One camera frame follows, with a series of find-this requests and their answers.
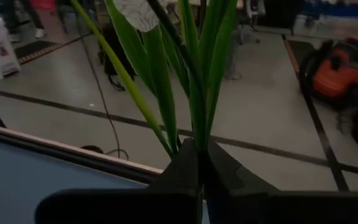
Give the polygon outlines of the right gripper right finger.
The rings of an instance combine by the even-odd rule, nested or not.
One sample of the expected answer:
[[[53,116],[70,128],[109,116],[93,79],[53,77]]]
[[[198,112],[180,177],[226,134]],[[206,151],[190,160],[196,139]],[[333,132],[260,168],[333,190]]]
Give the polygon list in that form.
[[[358,224],[358,192],[280,190],[214,141],[203,162],[211,224]]]

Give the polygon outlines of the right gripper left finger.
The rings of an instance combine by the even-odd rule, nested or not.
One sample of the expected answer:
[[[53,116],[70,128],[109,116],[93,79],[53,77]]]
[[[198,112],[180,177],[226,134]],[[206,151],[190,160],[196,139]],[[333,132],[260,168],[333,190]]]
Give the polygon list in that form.
[[[187,139],[146,188],[66,189],[44,198],[35,224],[200,224],[198,159]]]

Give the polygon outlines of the white veined flower bunch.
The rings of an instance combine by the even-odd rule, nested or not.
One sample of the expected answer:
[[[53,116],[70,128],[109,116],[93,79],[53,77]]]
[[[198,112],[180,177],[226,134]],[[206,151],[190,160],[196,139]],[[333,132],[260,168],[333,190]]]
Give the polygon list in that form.
[[[89,15],[70,0],[96,36],[126,90],[170,157],[178,153],[178,129],[170,71],[177,75],[188,98],[195,148],[207,150],[221,82],[226,69],[237,0],[208,0],[201,28],[190,0],[178,0],[180,28],[171,21],[169,0],[104,0],[119,43],[130,63],[127,69]],[[158,122],[131,77],[131,71],[157,99]]]

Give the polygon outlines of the wooden table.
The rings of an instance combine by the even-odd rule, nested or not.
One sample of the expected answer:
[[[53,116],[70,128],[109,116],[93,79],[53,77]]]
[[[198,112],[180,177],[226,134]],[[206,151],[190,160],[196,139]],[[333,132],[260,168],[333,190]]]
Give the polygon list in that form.
[[[124,159],[118,159],[115,157],[107,156],[97,152],[87,151],[79,147],[67,145],[64,143],[52,141],[49,139],[43,139],[29,134],[20,133],[6,128],[0,127],[0,141],[7,141],[9,144],[18,143],[20,145],[33,146],[33,147],[46,147],[53,149],[57,152],[67,152],[71,155],[88,156],[92,159],[101,159],[103,162],[116,163],[124,165],[128,168],[137,169],[139,171],[149,172],[151,174],[159,175],[163,172],[162,169],[138,164],[131,161],[125,161]]]

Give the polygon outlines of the orange vacuum cleaner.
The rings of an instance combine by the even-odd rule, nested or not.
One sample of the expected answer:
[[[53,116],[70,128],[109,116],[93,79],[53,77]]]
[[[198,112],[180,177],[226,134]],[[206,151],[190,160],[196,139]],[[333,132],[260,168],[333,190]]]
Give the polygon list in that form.
[[[336,110],[358,104],[358,38],[325,40],[301,61],[300,87]]]

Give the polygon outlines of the black floor mat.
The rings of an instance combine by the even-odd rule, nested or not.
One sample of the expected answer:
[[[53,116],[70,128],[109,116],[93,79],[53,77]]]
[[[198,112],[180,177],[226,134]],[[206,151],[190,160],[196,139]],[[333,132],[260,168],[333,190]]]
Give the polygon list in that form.
[[[290,40],[287,39],[285,35],[283,36],[283,43],[287,50],[294,72],[298,77],[301,62],[306,58],[307,55],[314,52],[316,49],[313,44],[309,42]]]
[[[15,48],[14,52],[17,56],[19,64],[22,65],[57,50],[60,46],[61,44],[55,42],[37,40]]]

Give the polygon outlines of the person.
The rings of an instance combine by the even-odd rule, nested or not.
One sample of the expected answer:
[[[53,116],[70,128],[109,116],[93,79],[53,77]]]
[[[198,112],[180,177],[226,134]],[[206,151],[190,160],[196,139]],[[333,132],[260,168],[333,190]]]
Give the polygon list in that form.
[[[20,41],[20,32],[19,32],[19,19],[15,10],[15,1],[16,0],[1,0],[3,20],[8,31],[8,38],[11,42]],[[38,12],[34,9],[30,0],[18,0],[31,18],[35,26],[35,35],[36,39],[41,39],[46,36],[45,27],[42,24]]]

